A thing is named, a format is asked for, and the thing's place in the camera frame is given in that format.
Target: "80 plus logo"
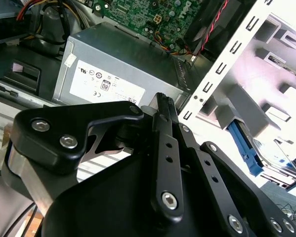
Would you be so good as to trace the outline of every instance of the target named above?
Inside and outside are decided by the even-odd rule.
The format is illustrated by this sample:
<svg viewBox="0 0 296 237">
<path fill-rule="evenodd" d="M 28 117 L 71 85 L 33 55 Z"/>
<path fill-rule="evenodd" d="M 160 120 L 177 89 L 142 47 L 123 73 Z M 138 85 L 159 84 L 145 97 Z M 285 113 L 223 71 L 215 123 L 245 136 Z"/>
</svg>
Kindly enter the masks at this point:
<svg viewBox="0 0 296 237">
<path fill-rule="evenodd" d="M 107 80 L 103 80 L 102 85 L 100 86 L 100 88 L 102 90 L 108 91 L 109 87 L 110 87 L 110 82 L 107 81 Z"/>
</svg>

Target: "capacitor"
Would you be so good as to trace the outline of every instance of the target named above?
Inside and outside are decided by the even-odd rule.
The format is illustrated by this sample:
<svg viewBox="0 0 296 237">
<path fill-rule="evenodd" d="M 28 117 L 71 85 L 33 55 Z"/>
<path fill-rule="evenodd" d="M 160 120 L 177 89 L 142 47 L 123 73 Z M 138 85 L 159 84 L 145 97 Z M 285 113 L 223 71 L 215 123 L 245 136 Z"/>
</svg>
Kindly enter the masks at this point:
<svg viewBox="0 0 296 237">
<path fill-rule="evenodd" d="M 174 4 L 175 4 L 175 6 L 181 6 L 181 1 L 180 0 L 176 0 Z"/>
</svg>

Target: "black metal bracket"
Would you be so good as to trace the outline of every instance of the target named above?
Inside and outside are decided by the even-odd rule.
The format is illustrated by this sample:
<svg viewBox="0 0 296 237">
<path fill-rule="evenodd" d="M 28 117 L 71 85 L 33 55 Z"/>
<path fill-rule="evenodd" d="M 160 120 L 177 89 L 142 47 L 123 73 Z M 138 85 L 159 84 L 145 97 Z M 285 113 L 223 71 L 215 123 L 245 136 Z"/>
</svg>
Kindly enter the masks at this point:
<svg viewBox="0 0 296 237">
<path fill-rule="evenodd" d="M 157 93 L 158 112 L 153 115 L 153 168 L 151 204 L 165 224 L 181 221 L 184 213 L 178 142 L 172 136 L 168 97 Z"/>
<path fill-rule="evenodd" d="M 241 216 L 257 236 L 296 236 L 294 223 L 216 144 L 205 142 L 201 150 L 211 156 Z"/>
<path fill-rule="evenodd" d="M 25 110 L 14 120 L 11 140 L 15 149 L 43 167 L 60 174 L 77 169 L 86 152 L 89 130 L 94 127 L 112 127 L 143 118 L 143 112 L 131 102 L 112 102 Z M 33 128 L 35 121 L 44 121 L 47 131 Z M 60 143 L 69 135 L 74 148 Z"/>
</svg>

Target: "white metal frame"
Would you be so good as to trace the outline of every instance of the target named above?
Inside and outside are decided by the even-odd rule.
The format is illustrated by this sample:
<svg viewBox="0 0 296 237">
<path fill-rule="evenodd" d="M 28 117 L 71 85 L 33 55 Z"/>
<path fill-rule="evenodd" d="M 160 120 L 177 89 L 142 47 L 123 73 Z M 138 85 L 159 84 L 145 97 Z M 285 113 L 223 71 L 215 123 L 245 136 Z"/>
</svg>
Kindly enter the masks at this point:
<svg viewBox="0 0 296 237">
<path fill-rule="evenodd" d="M 227 72 L 242 54 L 253 36 L 271 13 L 272 4 L 276 0 L 256 0 L 227 46 L 219 55 L 209 72 L 203 78 L 189 102 L 179 114 L 180 122 L 193 126 L 195 118 L 205 102 L 216 90 Z"/>
</svg>

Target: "mounting hole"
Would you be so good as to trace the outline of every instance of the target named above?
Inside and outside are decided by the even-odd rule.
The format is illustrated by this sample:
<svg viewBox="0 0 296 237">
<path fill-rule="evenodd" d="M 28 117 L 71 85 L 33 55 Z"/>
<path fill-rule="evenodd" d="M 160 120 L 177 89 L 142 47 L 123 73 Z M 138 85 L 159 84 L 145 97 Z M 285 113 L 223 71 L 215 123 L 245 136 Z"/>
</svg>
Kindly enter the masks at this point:
<svg viewBox="0 0 296 237">
<path fill-rule="evenodd" d="M 160 115 L 160 118 L 161 118 L 163 121 L 165 121 L 165 122 L 168 121 L 167 117 L 165 117 L 164 115 Z"/>
<path fill-rule="evenodd" d="M 211 178 L 215 183 L 218 183 L 218 179 L 215 176 L 212 176 Z"/>
<path fill-rule="evenodd" d="M 140 111 L 138 110 L 138 108 L 137 108 L 136 106 L 131 105 L 129 108 L 130 108 L 130 110 L 131 110 L 132 112 L 134 112 L 135 114 L 140 113 Z"/>
<path fill-rule="evenodd" d="M 173 160 L 172 160 L 172 158 L 171 158 L 171 157 L 169 157 L 169 156 L 167 156 L 167 157 L 166 157 L 166 160 L 167 160 L 167 162 L 173 163 Z"/>
</svg>

